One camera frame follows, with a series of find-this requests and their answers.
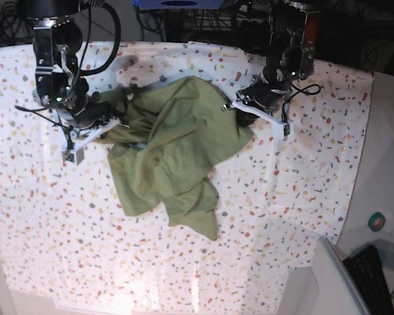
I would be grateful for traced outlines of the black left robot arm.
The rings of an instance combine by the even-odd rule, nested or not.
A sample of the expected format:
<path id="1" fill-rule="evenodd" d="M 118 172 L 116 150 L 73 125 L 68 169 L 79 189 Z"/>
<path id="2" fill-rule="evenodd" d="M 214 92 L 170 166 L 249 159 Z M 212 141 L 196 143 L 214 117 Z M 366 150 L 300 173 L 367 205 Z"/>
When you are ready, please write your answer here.
<path id="1" fill-rule="evenodd" d="M 295 80 L 313 74 L 315 40 L 319 24 L 320 1 L 277 1 L 269 17 L 269 38 L 263 54 L 265 67 L 249 87 L 237 97 L 251 108 L 273 115 L 279 101 L 288 94 Z"/>

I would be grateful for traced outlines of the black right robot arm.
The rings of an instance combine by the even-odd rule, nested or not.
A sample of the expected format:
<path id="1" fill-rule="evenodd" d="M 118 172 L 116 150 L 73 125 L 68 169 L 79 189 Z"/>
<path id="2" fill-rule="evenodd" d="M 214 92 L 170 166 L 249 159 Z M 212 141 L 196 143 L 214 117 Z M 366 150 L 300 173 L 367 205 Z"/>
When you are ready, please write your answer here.
<path id="1" fill-rule="evenodd" d="M 82 36 L 72 17 L 93 7 L 112 17 L 114 46 L 103 65 L 84 70 L 77 52 L 86 52 L 90 39 Z M 26 16 L 34 21 L 35 82 L 42 107 L 55 110 L 68 125 L 80 130 L 108 124 L 117 115 L 97 94 L 88 95 L 85 78 L 105 71 L 118 53 L 121 22 L 116 10 L 106 1 L 26 1 Z"/>

